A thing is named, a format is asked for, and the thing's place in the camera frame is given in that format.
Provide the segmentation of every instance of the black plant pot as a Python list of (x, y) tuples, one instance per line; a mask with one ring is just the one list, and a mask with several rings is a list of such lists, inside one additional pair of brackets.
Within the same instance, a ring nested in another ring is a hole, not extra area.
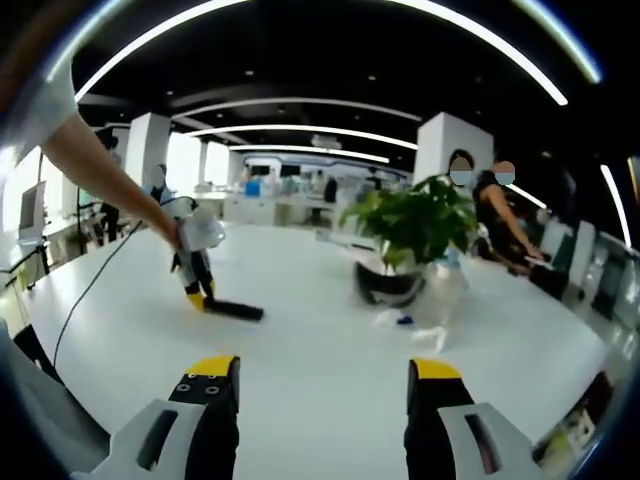
[(374, 292), (384, 294), (385, 303), (391, 307), (406, 307), (418, 296), (424, 286), (420, 272), (404, 275), (380, 275), (360, 263), (353, 268), (356, 291), (366, 303), (375, 305), (379, 301)]

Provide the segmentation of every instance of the hand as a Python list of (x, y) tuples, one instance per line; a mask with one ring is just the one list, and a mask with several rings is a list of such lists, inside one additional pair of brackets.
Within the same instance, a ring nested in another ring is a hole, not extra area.
[(540, 252), (540, 250), (538, 250), (536, 247), (533, 247), (533, 246), (527, 248), (527, 255), (530, 256), (531, 258), (535, 258), (536, 260), (544, 261), (545, 259), (542, 252)]
[(531, 268), (526, 267), (524, 265), (513, 265), (513, 271), (517, 275), (528, 276), (531, 273)]

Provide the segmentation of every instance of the green leaves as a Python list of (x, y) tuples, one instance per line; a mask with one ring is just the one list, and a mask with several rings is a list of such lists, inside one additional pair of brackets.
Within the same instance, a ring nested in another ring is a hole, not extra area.
[(340, 225), (350, 216), (356, 216), (362, 234), (389, 242), (384, 261), (394, 268), (409, 253), (416, 263), (426, 264), (444, 256), (450, 245), (466, 252), (469, 233), (477, 229), (472, 202), (444, 176), (428, 177), (405, 192), (372, 192), (344, 212)]

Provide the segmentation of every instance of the computer monitor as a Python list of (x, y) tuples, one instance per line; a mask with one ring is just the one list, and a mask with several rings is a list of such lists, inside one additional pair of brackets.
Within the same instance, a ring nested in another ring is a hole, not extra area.
[(297, 177), (300, 176), (300, 165), (283, 165), (280, 169), (281, 177)]
[(253, 165), (251, 167), (251, 176), (252, 177), (264, 177), (269, 175), (271, 169), (269, 165)]
[(39, 243), (44, 231), (44, 187), (40, 182), (22, 194), (20, 206), (20, 242)]

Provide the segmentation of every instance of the black cable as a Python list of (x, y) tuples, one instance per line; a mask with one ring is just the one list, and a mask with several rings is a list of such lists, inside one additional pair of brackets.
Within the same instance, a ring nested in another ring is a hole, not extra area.
[[(197, 202), (193, 198), (188, 197), (188, 196), (170, 198), (169, 200), (160, 203), (160, 206), (166, 205), (168, 203), (171, 203), (171, 202), (174, 202), (176, 200), (183, 199), (183, 198), (188, 198), (189, 200), (191, 200), (191, 207), (192, 208), (194, 208), (194, 206), (197, 206)], [(122, 241), (122, 243), (120, 245), (118, 245), (118, 247), (111, 253), (111, 255), (109, 255), (109, 257), (107, 257), (107, 259), (102, 264), (102, 267), (100, 267), (100, 270), (98, 270), (98, 273), (96, 273), (95, 277), (93, 277), (93, 280), (91, 280), (91, 282), (89, 283), (87, 288), (84, 289), (84, 292), (82, 292), (80, 294), (80, 296), (78, 297), (78, 300), (76, 300), (76, 302), (71, 307), (71, 310), (69, 311), (69, 315), (67, 315), (67, 318), (64, 321), (64, 324), (62, 325), (62, 330), (60, 330), (60, 335), (58, 335), (58, 340), (56, 342), (56, 348), (55, 348), (55, 350), (53, 352), (53, 368), (54, 369), (56, 368), (56, 361), (58, 360), (58, 350), (60, 349), (60, 342), (62, 341), (62, 336), (64, 335), (64, 332), (67, 329), (67, 326), (69, 325), (69, 321), (71, 320), (71, 316), (73, 315), (73, 312), (78, 307), (78, 305), (80, 305), (80, 302), (85, 297), (85, 295), (87, 293), (89, 293), (89, 290), (91, 289), (91, 287), (93, 287), (93, 284), (96, 283), (96, 281), (98, 280), (98, 278), (102, 274), (102, 272), (105, 269), (105, 267), (109, 264), (111, 259), (116, 255), (116, 253), (118, 253), (120, 251), (120, 249), (124, 246), (124, 244), (127, 243), (127, 241), (131, 238), (131, 235), (133, 235), (135, 233), (135, 231), (140, 227), (140, 225), (142, 225), (142, 222), (138, 222), (138, 224), (133, 228), (133, 230), (131, 230), (127, 234), (127, 236)]]

